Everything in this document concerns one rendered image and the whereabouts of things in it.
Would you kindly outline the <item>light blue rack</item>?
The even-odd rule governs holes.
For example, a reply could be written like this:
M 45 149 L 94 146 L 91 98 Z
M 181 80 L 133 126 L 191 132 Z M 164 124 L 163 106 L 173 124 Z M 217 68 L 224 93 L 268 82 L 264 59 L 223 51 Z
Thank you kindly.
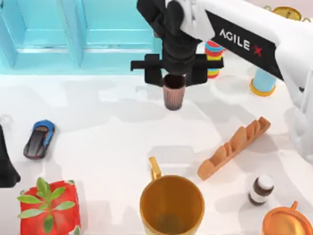
M 0 0 L 0 74 L 128 74 L 160 52 L 136 0 Z

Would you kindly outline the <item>long brown bread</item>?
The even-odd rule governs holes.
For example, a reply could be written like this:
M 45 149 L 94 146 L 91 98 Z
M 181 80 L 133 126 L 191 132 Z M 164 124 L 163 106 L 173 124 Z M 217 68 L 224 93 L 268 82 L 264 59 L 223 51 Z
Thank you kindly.
M 198 168 L 198 176 L 205 181 L 217 172 L 226 163 L 251 145 L 256 139 L 263 135 L 271 126 L 264 117 L 254 120 L 248 126 L 241 126 L 231 139 L 221 145 L 215 153 L 204 160 Z

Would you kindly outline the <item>stack of coloured rings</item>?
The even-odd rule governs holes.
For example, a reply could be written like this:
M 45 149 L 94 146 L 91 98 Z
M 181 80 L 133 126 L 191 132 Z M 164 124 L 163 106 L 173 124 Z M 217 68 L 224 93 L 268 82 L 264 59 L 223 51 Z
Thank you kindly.
M 205 43 L 206 57 L 208 61 L 220 61 L 223 57 L 224 48 L 213 41 Z M 208 69 L 207 78 L 213 79 L 219 75 L 219 69 Z

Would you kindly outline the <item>brown ribbed cup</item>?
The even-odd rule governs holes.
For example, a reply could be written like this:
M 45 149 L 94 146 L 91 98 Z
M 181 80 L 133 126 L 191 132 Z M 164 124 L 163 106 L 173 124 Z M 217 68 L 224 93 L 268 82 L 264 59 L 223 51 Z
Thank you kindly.
M 167 74 L 163 79 L 164 105 L 168 110 L 176 111 L 182 107 L 185 94 L 185 77 Z

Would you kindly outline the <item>red plant pot with plant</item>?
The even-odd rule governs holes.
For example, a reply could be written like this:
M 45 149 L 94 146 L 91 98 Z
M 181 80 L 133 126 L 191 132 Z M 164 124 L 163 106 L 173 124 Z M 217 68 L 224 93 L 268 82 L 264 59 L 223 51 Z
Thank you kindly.
M 51 184 L 39 177 L 36 186 L 17 198 L 20 235 L 81 235 L 78 194 L 73 180 Z

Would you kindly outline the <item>blue cup with yellow base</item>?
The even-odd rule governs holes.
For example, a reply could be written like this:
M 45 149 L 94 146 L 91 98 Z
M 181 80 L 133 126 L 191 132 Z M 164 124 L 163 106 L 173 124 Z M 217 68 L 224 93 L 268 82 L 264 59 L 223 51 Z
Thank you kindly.
M 276 88 L 277 78 L 265 70 L 258 68 L 250 82 L 252 92 L 258 96 L 270 96 Z

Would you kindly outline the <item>blue and black toy car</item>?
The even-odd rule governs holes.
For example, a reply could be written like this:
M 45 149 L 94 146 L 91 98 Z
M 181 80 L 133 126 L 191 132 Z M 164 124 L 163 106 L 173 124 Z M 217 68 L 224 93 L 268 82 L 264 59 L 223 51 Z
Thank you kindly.
M 44 119 L 36 122 L 23 149 L 23 155 L 32 160 L 45 157 L 54 132 L 55 125 L 51 121 Z

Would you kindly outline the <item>brown bottle with white cap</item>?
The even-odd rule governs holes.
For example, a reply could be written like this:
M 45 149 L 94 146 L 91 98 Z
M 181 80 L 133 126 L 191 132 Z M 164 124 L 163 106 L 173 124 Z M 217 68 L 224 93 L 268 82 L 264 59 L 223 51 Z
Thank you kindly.
M 261 206 L 267 201 L 273 189 L 273 179 L 266 174 L 260 175 L 254 180 L 248 199 L 253 205 Z

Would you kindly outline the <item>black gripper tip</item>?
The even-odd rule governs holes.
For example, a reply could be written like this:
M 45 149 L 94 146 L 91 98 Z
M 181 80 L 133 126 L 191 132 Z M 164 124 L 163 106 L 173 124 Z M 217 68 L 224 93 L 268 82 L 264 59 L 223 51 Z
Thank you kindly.
M 13 188 L 21 177 L 10 161 L 2 126 L 0 125 L 0 188 Z

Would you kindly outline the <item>large gold mug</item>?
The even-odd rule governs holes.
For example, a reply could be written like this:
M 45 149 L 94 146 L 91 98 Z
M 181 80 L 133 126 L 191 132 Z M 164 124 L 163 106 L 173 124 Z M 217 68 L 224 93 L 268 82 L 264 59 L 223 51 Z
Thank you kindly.
M 155 157 L 149 158 L 151 182 L 140 197 L 140 215 L 146 235 L 195 235 L 204 215 L 204 198 L 190 180 L 161 174 Z

